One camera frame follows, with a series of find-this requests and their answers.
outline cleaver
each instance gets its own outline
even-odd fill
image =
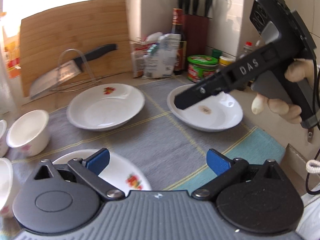
[[[100,47],[97,47],[89,52],[84,54],[87,61],[97,59],[106,53],[117,50],[117,44],[107,44]],[[34,99],[39,96],[41,93],[46,92],[54,87],[68,81],[69,79],[81,74],[84,70],[82,68],[83,60],[81,56],[75,57],[72,60],[62,64],[60,66],[60,75],[59,68],[55,68],[46,74],[38,77],[30,87],[30,98]]]

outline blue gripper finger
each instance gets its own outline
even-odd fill
[[[94,174],[99,175],[105,167],[108,166],[110,162],[110,152],[106,148],[102,148],[96,153],[92,154],[88,158],[82,161],[89,171],[92,171]]]
[[[217,176],[229,170],[232,164],[234,164],[233,160],[230,160],[214,149],[210,149],[207,152],[207,165]]]

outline gray placemat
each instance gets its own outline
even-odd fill
[[[216,176],[206,165],[205,155],[210,148],[254,164],[268,158],[282,159],[284,148],[246,117],[236,127],[215,133],[194,130],[177,119],[169,111],[166,98],[171,90],[189,83],[180,76],[138,86],[146,98],[144,108],[115,130],[78,129],[68,122],[67,108],[59,109],[50,114],[51,140],[42,153],[25,158],[10,149],[5,157],[12,161],[15,176],[24,183],[41,159],[54,161],[76,150],[106,147],[140,168],[154,190],[189,191]],[[7,240],[18,231],[14,219],[0,219],[0,240]]]

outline yellow lid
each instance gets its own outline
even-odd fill
[[[220,58],[219,58],[219,63],[226,65],[226,66],[230,65],[233,62],[235,62],[235,60],[232,58],[223,57],[223,56],[220,56]]]

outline finger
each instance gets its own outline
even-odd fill
[[[289,65],[284,74],[285,78],[291,82],[299,82],[304,78],[313,86],[314,66],[311,60],[296,60]]]
[[[290,121],[292,119],[296,119],[301,114],[301,107],[297,105],[289,105],[289,111],[287,114],[281,115],[282,118],[284,118],[287,121]]]
[[[252,101],[251,110],[254,114],[260,114],[263,109],[264,105],[268,102],[268,98],[261,94],[257,94],[255,99]]]
[[[288,104],[280,99],[269,99],[268,106],[275,114],[285,115],[289,112]]]
[[[301,116],[298,116],[298,117],[296,117],[294,119],[287,120],[287,122],[292,123],[292,124],[301,123],[302,122],[302,118],[301,118]]]

